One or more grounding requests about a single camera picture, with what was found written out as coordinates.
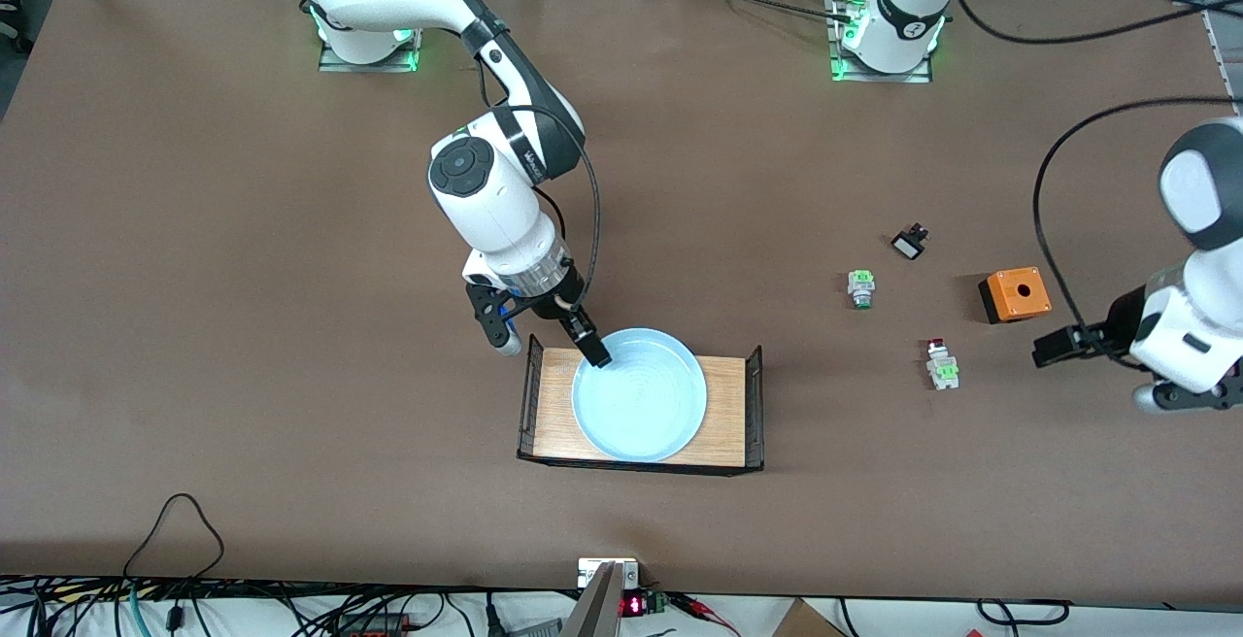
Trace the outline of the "light blue round plate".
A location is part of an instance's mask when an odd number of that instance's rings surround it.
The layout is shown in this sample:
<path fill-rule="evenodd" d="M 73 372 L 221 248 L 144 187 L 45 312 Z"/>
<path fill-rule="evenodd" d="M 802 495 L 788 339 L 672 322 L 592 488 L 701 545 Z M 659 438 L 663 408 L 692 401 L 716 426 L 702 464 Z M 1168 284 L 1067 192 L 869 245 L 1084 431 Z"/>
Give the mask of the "light blue round plate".
<path fill-rule="evenodd" d="M 610 361 L 583 362 L 571 384 L 579 429 L 622 463 L 660 463 L 699 433 L 709 407 L 704 367 L 679 338 L 626 328 L 602 340 Z"/>

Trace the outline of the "red push button switch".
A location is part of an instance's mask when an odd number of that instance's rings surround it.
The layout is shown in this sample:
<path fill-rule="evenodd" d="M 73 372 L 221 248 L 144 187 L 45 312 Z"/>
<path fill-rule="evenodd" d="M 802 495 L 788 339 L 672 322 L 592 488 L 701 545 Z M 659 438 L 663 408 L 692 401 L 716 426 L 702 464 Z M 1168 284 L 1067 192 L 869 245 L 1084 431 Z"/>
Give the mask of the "red push button switch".
<path fill-rule="evenodd" d="M 935 389 L 958 389 L 960 366 L 942 338 L 929 338 L 926 370 Z"/>

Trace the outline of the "orange box with hole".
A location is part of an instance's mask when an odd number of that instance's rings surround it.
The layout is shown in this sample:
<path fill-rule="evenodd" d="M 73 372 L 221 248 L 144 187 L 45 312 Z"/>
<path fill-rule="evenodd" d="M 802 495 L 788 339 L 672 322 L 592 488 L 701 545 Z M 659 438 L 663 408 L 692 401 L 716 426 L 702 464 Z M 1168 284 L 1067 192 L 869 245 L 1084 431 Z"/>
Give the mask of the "orange box with hole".
<path fill-rule="evenodd" d="M 1038 267 L 1013 267 L 991 272 L 978 282 L 978 292 L 989 323 L 1013 323 L 1052 312 Z"/>

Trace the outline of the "red black test lead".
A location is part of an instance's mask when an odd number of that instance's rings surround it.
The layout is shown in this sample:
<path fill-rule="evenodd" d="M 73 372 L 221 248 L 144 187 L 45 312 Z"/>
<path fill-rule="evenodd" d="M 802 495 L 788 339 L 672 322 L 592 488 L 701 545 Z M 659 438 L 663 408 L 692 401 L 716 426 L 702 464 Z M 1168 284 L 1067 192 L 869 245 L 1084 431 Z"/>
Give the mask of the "red black test lead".
<path fill-rule="evenodd" d="M 721 618 L 721 616 L 716 615 L 716 612 L 706 603 L 689 597 L 687 593 L 670 591 L 665 592 L 665 598 L 672 607 L 684 612 L 684 615 L 687 615 L 689 618 L 702 620 L 702 622 L 707 622 L 710 625 L 718 625 L 720 628 L 728 631 L 732 637 L 742 637 L 733 625 L 728 623 L 728 620 Z"/>

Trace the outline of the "red black power strip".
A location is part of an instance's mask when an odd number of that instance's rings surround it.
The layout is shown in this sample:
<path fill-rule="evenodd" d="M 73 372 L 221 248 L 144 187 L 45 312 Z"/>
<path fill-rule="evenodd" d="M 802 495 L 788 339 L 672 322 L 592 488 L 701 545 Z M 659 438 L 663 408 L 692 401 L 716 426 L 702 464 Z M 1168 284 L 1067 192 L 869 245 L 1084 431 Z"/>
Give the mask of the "red black power strip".
<path fill-rule="evenodd" d="M 329 637 L 406 637 L 416 630 L 401 612 L 347 612 L 329 625 Z"/>

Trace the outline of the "brown cardboard piece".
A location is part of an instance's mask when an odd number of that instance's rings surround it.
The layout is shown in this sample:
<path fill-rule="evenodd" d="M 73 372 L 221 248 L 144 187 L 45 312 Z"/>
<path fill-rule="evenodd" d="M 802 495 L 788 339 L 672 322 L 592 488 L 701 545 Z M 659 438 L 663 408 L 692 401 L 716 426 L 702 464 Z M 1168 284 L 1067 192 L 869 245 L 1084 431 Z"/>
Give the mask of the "brown cardboard piece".
<path fill-rule="evenodd" d="M 791 601 L 772 637 L 849 637 L 803 598 Z"/>

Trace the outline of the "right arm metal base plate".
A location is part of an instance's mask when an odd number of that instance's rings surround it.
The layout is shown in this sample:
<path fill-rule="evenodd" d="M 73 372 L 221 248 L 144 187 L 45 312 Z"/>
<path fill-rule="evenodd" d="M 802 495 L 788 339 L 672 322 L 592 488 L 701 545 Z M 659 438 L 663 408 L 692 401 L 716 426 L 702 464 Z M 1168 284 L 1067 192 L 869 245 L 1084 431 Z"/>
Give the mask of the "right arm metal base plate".
<path fill-rule="evenodd" d="M 414 72 L 419 67 L 421 30 L 319 31 L 322 72 Z"/>

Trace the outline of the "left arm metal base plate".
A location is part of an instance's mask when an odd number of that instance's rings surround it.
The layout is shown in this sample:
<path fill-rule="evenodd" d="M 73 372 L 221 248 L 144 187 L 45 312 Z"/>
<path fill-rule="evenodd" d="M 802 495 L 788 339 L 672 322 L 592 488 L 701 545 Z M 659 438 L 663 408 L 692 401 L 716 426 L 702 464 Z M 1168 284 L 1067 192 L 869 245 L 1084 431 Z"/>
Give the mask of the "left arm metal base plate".
<path fill-rule="evenodd" d="M 851 50 L 868 22 L 864 0 L 824 0 L 827 12 L 845 20 L 827 19 L 827 49 L 832 80 L 837 83 L 894 83 L 929 85 L 932 81 L 931 57 L 936 39 L 929 44 L 927 53 L 914 70 L 907 72 L 883 72 L 861 61 Z"/>

